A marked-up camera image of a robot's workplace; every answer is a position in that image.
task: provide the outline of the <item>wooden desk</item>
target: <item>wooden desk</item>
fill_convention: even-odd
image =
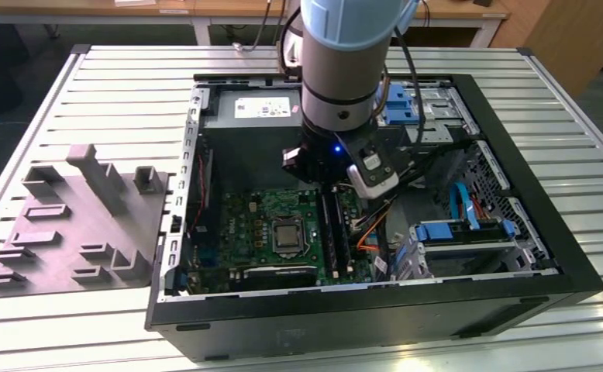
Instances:
[[[490,46],[501,22],[510,16],[501,0],[490,8],[473,1],[429,2],[431,27],[475,28],[473,47]],[[273,24],[282,7],[283,0],[274,0],[269,21]],[[267,0],[159,0],[158,5],[132,7],[116,7],[114,0],[0,0],[0,23],[192,24],[199,45],[211,45],[211,25],[261,24],[266,8]],[[422,26],[425,17],[426,8],[421,6],[413,26]]]
[[[196,2],[159,0],[158,5],[115,6],[114,0],[0,0],[0,15],[6,16],[192,16]]]
[[[475,5],[473,1],[430,0],[430,9],[434,19],[507,19],[510,11],[497,1],[491,7]],[[273,14],[281,13],[282,0],[274,0]],[[266,0],[196,0],[196,16],[220,17],[262,17],[267,9]],[[417,18],[426,16],[426,7],[419,6]]]
[[[430,0],[431,27],[466,27],[477,28],[477,37],[471,47],[487,48],[495,37],[502,20],[510,17],[510,11],[495,0],[491,7],[475,5],[473,1]],[[282,0],[274,0],[271,15],[274,22],[281,13]],[[198,22],[210,25],[245,24],[243,17],[258,17],[262,22],[267,9],[266,0],[196,0],[196,17],[194,24],[199,32]],[[426,7],[419,6],[413,26],[422,26],[426,18]]]

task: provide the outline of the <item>motherboard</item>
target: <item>motherboard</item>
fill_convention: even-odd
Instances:
[[[339,193],[345,221],[361,217],[354,190]],[[266,190],[226,193],[222,199],[218,248],[198,250],[199,282],[194,292],[234,291],[245,276],[314,278],[313,286],[371,282],[371,258],[355,256],[350,275],[335,277],[325,266],[318,191]]]

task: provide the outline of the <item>green circuit board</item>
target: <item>green circuit board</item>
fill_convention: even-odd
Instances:
[[[346,219],[361,216],[359,200],[354,191],[341,194]],[[202,271],[208,293],[228,291],[226,270],[239,267],[315,266],[318,285],[351,284],[371,281],[371,263],[355,260],[354,273],[334,278],[325,269],[325,249],[321,238],[321,220],[315,190],[254,191],[226,193],[220,212],[220,244],[216,266]],[[279,254],[275,251],[277,223],[302,226],[302,251]]]

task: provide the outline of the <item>floor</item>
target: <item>floor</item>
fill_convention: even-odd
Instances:
[[[60,26],[62,37],[56,40],[51,40],[47,37],[42,26],[22,25],[18,27],[32,57],[12,71],[24,91],[24,101],[16,109],[0,115],[0,122],[11,123],[0,125],[0,173],[74,45],[82,43],[103,45],[188,45],[196,42],[192,28],[188,26],[70,25]],[[266,30],[263,44],[271,44],[274,28],[269,27]],[[212,41],[219,45],[230,45],[235,41],[254,40],[257,31],[258,26],[249,26],[242,30],[226,30],[220,26],[212,26]],[[603,73],[591,83],[578,103],[603,132]]]

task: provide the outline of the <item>desk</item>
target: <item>desk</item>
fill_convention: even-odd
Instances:
[[[274,0],[270,23],[278,22],[283,0]],[[490,7],[471,1],[431,0],[433,27],[478,29],[473,47],[489,47],[510,11],[501,2]],[[199,45],[211,45],[211,25],[258,25],[266,0],[159,0],[158,5],[116,7],[114,0],[0,0],[0,23],[35,24],[187,24]],[[423,25],[425,7],[413,26]]]
[[[426,48],[413,54],[421,73],[474,75],[603,276],[603,135],[591,120],[537,59],[514,49]],[[19,180],[34,162],[62,166],[68,144],[82,141],[98,143],[102,160],[112,160],[122,172],[143,162],[174,172],[194,75],[275,72],[275,56],[269,46],[249,58],[228,46],[94,46],[72,54],[0,177],[0,240],[23,207],[27,190]],[[389,65],[394,73],[409,74],[399,49]],[[178,184],[175,177],[170,184]],[[497,337],[203,366],[144,330],[148,298],[150,289],[138,288],[0,299],[0,370],[603,369],[603,293]]]

